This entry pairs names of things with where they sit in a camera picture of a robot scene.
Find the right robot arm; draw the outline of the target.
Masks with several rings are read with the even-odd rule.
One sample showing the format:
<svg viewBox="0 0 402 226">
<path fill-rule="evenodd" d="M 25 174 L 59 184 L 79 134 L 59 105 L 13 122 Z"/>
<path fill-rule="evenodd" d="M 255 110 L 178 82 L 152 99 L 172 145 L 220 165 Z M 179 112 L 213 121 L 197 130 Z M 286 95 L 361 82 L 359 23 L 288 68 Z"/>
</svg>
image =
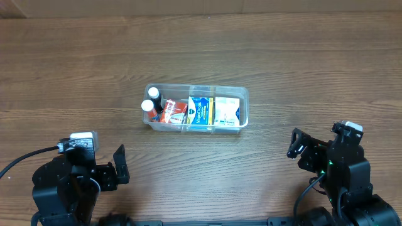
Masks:
<svg viewBox="0 0 402 226">
<path fill-rule="evenodd" d="M 327 142 L 298 128 L 292 132 L 287 156 L 301 157 L 299 168 L 316 174 L 308 188 L 319 184 L 332 205 L 331 212 L 294 210 L 294 225 L 401 225 L 393 207 L 373 193 L 371 167 L 360 145 L 363 132 L 339 122 L 332 132 L 335 139 Z"/>
</svg>

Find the clear plastic container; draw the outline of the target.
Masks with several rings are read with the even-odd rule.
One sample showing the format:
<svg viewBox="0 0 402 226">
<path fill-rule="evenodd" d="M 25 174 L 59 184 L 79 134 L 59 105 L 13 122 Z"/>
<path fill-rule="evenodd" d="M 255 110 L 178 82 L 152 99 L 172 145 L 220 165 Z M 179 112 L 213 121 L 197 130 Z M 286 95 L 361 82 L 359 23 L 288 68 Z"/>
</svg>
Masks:
<svg viewBox="0 0 402 226">
<path fill-rule="evenodd" d="M 189 97 L 212 97 L 213 104 L 213 119 L 211 125 L 191 125 L 187 124 L 187 113 L 181 124 L 167 124 L 153 122 L 148 115 L 143 111 L 143 122 L 156 131 L 180 131 L 180 132 L 207 132 L 207 133 L 223 133 L 234 134 L 240 132 L 241 129 L 247 126 L 249 122 L 249 93 L 244 87 L 229 87 L 216 85 L 184 85 L 172 83 L 151 83 L 146 86 L 144 100 L 150 100 L 148 89 L 156 87 L 161 93 L 161 105 L 164 109 L 166 100 L 172 99 L 188 104 Z M 214 125 L 215 118 L 215 98 L 229 97 L 238 98 L 240 100 L 239 107 L 239 126 L 216 126 Z"/>
</svg>

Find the orange bottle white cap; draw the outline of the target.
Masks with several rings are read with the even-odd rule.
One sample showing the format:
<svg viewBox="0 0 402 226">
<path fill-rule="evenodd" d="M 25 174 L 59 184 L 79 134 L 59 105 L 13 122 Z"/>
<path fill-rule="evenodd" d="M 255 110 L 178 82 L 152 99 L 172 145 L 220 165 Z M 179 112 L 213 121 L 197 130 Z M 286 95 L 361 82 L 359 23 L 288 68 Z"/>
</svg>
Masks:
<svg viewBox="0 0 402 226">
<path fill-rule="evenodd" d="M 160 121 L 160 117 L 155 109 L 154 103 L 151 100 L 144 100 L 141 103 L 141 108 L 153 122 Z"/>
</svg>

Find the blue yellow VapoDrops box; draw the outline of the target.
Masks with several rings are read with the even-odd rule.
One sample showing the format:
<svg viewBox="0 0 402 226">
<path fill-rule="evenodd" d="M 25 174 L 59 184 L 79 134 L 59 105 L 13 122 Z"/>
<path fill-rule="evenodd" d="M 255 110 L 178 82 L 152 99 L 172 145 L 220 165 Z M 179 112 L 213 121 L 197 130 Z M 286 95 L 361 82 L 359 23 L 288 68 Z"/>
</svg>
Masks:
<svg viewBox="0 0 402 226">
<path fill-rule="evenodd" d="M 213 119 L 212 97 L 189 97 L 187 124 L 191 125 L 211 125 Z"/>
</svg>

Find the dark bottle white cap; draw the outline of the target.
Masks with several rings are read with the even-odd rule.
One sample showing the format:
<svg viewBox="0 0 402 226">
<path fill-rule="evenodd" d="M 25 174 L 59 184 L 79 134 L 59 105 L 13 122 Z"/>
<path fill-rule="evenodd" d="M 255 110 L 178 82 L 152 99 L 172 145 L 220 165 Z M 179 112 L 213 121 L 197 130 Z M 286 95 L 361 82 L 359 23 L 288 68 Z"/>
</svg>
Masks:
<svg viewBox="0 0 402 226">
<path fill-rule="evenodd" d="M 154 108 L 158 114 L 163 112 L 163 107 L 161 105 L 161 93 L 156 87 L 151 87 L 148 89 L 148 95 L 151 101 L 154 103 Z"/>
</svg>

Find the white blue medicine box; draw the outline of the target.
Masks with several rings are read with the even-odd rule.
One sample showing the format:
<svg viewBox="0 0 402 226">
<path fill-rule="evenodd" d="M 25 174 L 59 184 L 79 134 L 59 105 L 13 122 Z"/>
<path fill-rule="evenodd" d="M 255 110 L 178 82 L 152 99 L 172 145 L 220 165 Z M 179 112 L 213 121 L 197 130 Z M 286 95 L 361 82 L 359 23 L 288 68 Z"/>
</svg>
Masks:
<svg viewBox="0 0 402 226">
<path fill-rule="evenodd" d="M 239 126 L 239 107 L 240 100 L 238 98 L 216 97 L 214 125 Z"/>
</svg>

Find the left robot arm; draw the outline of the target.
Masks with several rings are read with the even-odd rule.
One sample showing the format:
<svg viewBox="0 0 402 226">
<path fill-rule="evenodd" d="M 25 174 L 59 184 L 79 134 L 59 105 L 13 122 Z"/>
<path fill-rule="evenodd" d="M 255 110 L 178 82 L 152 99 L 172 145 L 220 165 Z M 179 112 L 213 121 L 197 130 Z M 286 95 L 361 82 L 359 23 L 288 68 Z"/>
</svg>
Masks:
<svg viewBox="0 0 402 226">
<path fill-rule="evenodd" d="M 31 224 L 90 225 L 100 192 L 129 183 L 125 147 L 114 162 L 96 164 L 94 148 L 59 144 L 62 154 L 38 168 L 33 177 L 33 199 L 38 211 Z"/>
</svg>

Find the red medicine box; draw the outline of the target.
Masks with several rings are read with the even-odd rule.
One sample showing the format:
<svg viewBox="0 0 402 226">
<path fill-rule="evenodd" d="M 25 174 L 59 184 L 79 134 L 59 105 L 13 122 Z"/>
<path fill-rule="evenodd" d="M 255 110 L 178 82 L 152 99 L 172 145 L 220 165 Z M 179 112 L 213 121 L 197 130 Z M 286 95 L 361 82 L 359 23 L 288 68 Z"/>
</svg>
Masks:
<svg viewBox="0 0 402 226">
<path fill-rule="evenodd" d="M 181 124 L 185 119 L 187 109 L 188 104 L 168 99 L 166 100 L 160 122 L 167 124 Z"/>
</svg>

